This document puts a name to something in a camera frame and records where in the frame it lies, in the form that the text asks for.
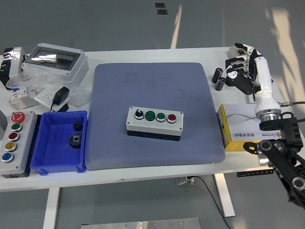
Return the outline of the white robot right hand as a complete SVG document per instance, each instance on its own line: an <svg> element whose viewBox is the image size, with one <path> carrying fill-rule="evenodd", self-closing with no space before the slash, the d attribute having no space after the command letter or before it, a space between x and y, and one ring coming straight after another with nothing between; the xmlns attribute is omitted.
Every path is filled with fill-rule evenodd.
<svg viewBox="0 0 305 229"><path fill-rule="evenodd" d="M278 119L281 108L273 98L272 77L266 58L256 48L242 43L231 46L228 57L225 83L245 95L254 95L254 112L258 119Z"/></svg>

